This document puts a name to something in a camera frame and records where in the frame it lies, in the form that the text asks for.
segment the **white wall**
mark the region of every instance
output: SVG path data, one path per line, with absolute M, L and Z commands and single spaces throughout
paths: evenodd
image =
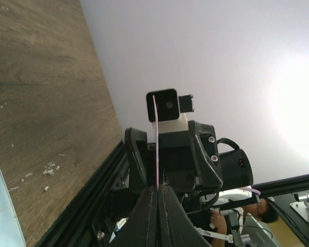
M 145 95 L 173 87 L 246 151 L 255 183 L 309 173 L 309 1 L 81 4 L 122 135 L 153 140 Z

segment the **wooden surface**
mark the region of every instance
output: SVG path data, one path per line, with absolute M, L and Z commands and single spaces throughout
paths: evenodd
M 282 247 L 304 247 L 304 244 L 281 218 L 268 226 Z
M 10 194 L 27 246 L 120 138 L 79 0 L 1 0 L 0 168 L 20 187 Z M 43 174 L 49 162 L 54 175 Z

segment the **black cylinder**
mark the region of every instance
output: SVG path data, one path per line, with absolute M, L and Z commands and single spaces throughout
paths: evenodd
M 223 176 L 221 191 L 253 184 L 252 168 L 242 149 L 221 153 L 219 157 Z

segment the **white cable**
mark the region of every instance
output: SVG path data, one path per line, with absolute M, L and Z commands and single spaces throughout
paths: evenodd
M 158 109 L 156 104 L 155 96 L 153 98 L 153 106 L 154 106 L 154 116 L 156 121 L 154 122 L 154 134 L 156 135 L 156 179 L 157 179 L 157 190 L 159 189 L 159 138 L 158 138 Z
M 248 188 L 248 187 L 242 187 L 242 188 L 240 188 L 240 189 L 250 191 L 250 192 L 252 192 L 252 193 L 254 193 L 254 194 L 257 194 L 257 195 L 261 195 L 261 192 L 260 192 L 259 190 L 257 190 L 257 189 Z

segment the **person's hair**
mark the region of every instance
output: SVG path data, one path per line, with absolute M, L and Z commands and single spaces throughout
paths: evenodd
M 265 213 L 259 215 L 262 218 L 262 222 L 273 223 L 278 221 L 278 213 L 270 203 L 270 200 L 267 198 L 264 199 L 267 201 L 267 210 L 265 211 Z

